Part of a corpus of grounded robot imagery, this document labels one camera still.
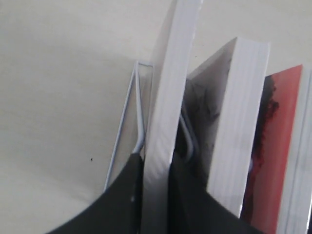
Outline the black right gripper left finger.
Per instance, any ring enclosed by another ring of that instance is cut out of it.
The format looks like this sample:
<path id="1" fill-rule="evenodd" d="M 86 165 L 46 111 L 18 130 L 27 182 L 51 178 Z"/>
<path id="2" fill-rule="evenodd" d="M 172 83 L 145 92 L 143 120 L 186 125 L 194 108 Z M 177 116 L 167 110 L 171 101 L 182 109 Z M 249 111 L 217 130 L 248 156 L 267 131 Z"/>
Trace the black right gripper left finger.
<path id="1" fill-rule="evenodd" d="M 110 187 L 51 234 L 137 234 L 141 224 L 143 160 L 131 154 Z"/>

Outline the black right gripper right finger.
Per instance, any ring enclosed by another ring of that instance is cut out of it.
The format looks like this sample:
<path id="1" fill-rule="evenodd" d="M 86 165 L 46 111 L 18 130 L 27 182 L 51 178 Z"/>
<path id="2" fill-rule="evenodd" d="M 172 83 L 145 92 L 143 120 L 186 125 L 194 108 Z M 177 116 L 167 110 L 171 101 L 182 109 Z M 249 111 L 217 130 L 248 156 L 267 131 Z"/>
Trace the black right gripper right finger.
<path id="1" fill-rule="evenodd" d="M 168 185 L 168 233 L 259 234 L 219 204 L 191 175 L 183 159 L 174 154 Z"/>

